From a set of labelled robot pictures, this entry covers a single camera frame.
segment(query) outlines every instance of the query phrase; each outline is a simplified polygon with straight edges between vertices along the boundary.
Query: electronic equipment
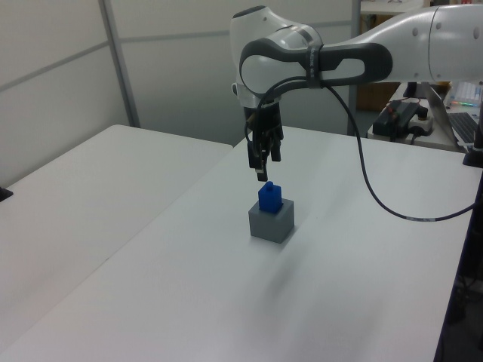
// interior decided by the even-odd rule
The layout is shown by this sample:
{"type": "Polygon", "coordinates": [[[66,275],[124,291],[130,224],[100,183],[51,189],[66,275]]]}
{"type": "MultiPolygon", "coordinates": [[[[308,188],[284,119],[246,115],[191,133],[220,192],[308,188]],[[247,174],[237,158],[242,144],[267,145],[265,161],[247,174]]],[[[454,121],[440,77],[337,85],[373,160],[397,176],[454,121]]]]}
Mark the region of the electronic equipment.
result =
{"type": "Polygon", "coordinates": [[[475,131],[478,127],[478,115],[471,116],[467,112],[446,112],[445,104],[438,94],[427,83],[422,83],[426,92],[431,112],[435,121],[439,123],[448,139],[456,146],[468,147],[473,144],[475,131]]]}
{"type": "Polygon", "coordinates": [[[390,137],[391,141],[408,134],[409,121],[416,115],[419,104],[393,100],[379,114],[372,131],[380,136],[390,137]]]}
{"type": "Polygon", "coordinates": [[[482,86],[468,81],[459,81],[453,84],[450,101],[459,106],[478,107],[483,96],[482,86]]]}

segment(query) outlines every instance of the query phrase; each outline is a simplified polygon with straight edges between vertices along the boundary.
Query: white robotic arm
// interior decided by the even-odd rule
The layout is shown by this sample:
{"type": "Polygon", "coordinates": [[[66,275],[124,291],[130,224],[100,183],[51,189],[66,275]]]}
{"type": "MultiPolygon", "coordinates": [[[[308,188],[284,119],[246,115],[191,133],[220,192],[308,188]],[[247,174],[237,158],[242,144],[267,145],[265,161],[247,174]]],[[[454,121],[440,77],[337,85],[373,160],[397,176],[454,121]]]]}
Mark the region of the white robotic arm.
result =
{"type": "Polygon", "coordinates": [[[266,159],[280,161],[283,138],[279,97],[298,88],[382,81],[460,81],[483,75],[483,5],[432,7],[402,14],[339,44],[323,45],[310,26],[294,23],[259,6],[231,22],[237,69],[233,90],[254,131],[248,145],[252,168],[266,180],[266,159]],[[274,84],[267,105],[255,109],[274,84]]]}

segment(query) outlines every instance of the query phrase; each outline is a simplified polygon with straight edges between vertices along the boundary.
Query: black device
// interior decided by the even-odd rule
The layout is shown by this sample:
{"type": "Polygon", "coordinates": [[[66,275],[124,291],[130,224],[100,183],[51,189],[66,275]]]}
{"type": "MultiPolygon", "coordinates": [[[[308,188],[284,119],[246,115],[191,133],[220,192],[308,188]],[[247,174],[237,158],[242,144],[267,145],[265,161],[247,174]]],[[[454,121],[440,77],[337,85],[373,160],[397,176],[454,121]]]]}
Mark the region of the black device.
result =
{"type": "Polygon", "coordinates": [[[7,198],[11,197],[14,193],[7,189],[3,189],[0,187],[0,202],[6,200],[7,198]]]}
{"type": "Polygon", "coordinates": [[[391,141],[408,134],[409,121],[419,108],[420,105],[417,103],[393,100],[374,122],[374,134],[390,137],[391,141]]]}

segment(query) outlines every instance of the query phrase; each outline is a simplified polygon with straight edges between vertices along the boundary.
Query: laptop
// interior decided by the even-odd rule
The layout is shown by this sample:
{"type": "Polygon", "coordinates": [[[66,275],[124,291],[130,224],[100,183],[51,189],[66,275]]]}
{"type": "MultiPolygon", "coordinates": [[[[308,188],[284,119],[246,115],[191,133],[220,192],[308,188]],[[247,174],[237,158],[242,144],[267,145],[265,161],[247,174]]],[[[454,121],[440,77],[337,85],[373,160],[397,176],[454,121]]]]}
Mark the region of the laptop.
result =
{"type": "Polygon", "coordinates": [[[479,109],[473,108],[472,113],[459,112],[448,114],[443,100],[429,83],[424,82],[421,86],[424,89],[435,121],[438,122],[439,126],[448,136],[448,139],[456,147],[464,147],[467,151],[472,146],[475,138],[475,131],[478,127],[479,120],[479,109]]]}

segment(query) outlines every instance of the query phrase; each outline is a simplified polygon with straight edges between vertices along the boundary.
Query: black cable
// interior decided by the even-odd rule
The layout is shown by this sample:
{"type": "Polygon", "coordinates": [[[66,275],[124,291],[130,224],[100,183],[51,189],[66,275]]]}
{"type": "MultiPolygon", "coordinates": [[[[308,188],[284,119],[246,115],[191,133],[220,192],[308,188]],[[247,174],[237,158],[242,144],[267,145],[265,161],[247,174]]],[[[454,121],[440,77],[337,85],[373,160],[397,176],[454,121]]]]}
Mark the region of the black cable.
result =
{"type": "Polygon", "coordinates": [[[413,138],[411,138],[411,145],[413,146],[414,145],[414,140],[418,137],[417,134],[413,133],[413,138]]]}
{"type": "Polygon", "coordinates": [[[371,193],[372,197],[374,198],[374,200],[385,210],[387,211],[388,213],[391,213],[392,215],[394,216],[397,216],[401,219],[406,219],[406,220],[409,220],[409,221],[418,221],[418,222],[437,222],[437,221],[443,221],[443,220],[448,220],[448,219],[453,219],[454,217],[456,216],[459,216],[459,215],[463,215],[464,213],[467,213],[468,211],[474,209],[475,207],[479,207],[483,204],[483,198],[480,199],[480,201],[478,202],[474,202],[473,204],[471,204],[470,206],[468,207],[465,207],[464,209],[456,212],[456,213],[452,213],[450,215],[447,215],[447,216],[441,216],[441,217],[434,217],[434,218],[422,218],[422,217],[411,217],[411,216],[405,216],[405,215],[402,215],[400,213],[396,213],[395,211],[389,209],[385,204],[383,204],[383,202],[376,196],[374,190],[372,189],[372,186],[371,184],[369,183],[369,179],[368,179],[368,174],[365,170],[365,163],[364,163],[364,154],[362,153],[362,142],[361,142],[361,135],[359,133],[359,129],[357,128],[357,124],[355,123],[355,119],[354,119],[354,116],[352,115],[352,112],[350,112],[350,109],[349,107],[346,105],[346,103],[344,102],[344,100],[340,97],[340,95],[330,86],[330,85],[327,85],[325,84],[323,81],[321,81],[321,87],[325,87],[327,88],[336,98],[337,100],[339,101],[340,105],[344,108],[344,110],[346,111],[347,115],[349,116],[349,120],[352,124],[352,126],[354,127],[354,133],[355,133],[355,137],[357,139],[357,145],[358,145],[358,150],[359,150],[359,157],[361,159],[361,168],[362,168],[362,174],[364,175],[364,181],[365,181],[365,184],[366,186],[368,187],[369,189],[369,192],[371,193]]]}

